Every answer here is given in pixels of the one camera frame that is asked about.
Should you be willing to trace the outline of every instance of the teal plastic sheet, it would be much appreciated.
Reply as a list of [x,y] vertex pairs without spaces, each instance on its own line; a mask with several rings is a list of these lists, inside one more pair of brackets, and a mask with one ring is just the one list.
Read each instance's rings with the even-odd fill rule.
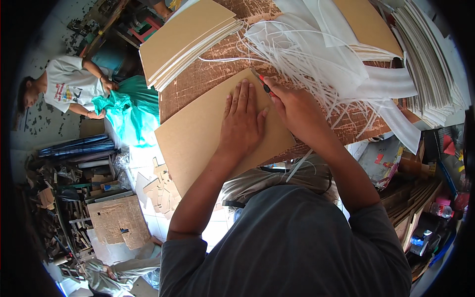
[[108,98],[98,96],[92,103],[96,114],[105,109],[105,117],[124,143],[135,147],[157,145],[153,132],[160,126],[158,93],[153,87],[147,89],[145,77],[128,78]]

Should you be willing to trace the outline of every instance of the red box cutter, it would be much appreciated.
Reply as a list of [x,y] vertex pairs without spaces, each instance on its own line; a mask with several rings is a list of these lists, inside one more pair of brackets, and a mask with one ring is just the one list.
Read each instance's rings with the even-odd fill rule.
[[253,68],[251,68],[251,71],[252,71],[252,73],[254,73],[254,75],[255,75],[255,76],[259,79],[259,81],[261,82],[262,86],[264,87],[264,91],[265,91],[266,93],[268,93],[270,96],[277,97],[277,96],[270,90],[269,86],[264,83],[264,77],[263,77],[262,75],[258,74]]

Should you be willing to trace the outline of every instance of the table surface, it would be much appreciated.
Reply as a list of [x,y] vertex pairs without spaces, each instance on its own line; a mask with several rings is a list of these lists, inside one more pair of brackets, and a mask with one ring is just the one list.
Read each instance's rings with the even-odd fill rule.
[[[261,19],[275,19],[282,14],[272,0],[215,0],[215,2],[236,13],[238,19],[243,19],[249,24]],[[236,48],[237,41],[238,37],[236,34],[228,36],[201,55],[201,57],[204,59],[243,57],[244,55]],[[387,68],[390,66],[388,62],[365,62],[365,64]],[[202,94],[248,67],[253,67],[260,74],[273,77],[288,87],[291,87],[281,76],[277,76],[275,68],[260,62],[248,60],[204,62],[197,59],[160,93],[160,122],[165,122]],[[406,115],[411,122],[418,120],[417,117],[412,115],[408,110],[404,110],[404,115]],[[363,135],[357,139],[356,135],[365,127],[367,121],[362,115],[352,115],[351,119],[356,124],[357,129],[350,123],[348,117],[344,117],[333,130],[340,141],[345,145],[390,131],[387,124],[381,118],[377,118],[373,127],[366,130]],[[302,157],[308,151],[309,147],[297,139],[296,146],[268,160],[265,164]]]

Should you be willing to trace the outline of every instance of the white t-shirt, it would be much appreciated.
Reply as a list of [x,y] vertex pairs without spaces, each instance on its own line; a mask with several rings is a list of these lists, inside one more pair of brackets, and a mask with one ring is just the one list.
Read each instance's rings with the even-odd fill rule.
[[[82,62],[80,57],[61,56],[48,63],[46,103],[65,113],[71,103],[94,110],[92,99],[96,96],[107,97],[100,79],[84,69]],[[100,69],[108,77],[112,75],[111,69]]]

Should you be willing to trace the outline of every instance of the hair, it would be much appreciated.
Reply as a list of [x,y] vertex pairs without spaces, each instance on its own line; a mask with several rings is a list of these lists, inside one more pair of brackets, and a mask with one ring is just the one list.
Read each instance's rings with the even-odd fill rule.
[[27,82],[34,81],[35,79],[32,77],[25,77],[21,80],[20,87],[18,88],[18,98],[17,98],[17,106],[18,112],[21,114],[25,113],[25,93],[27,91]]

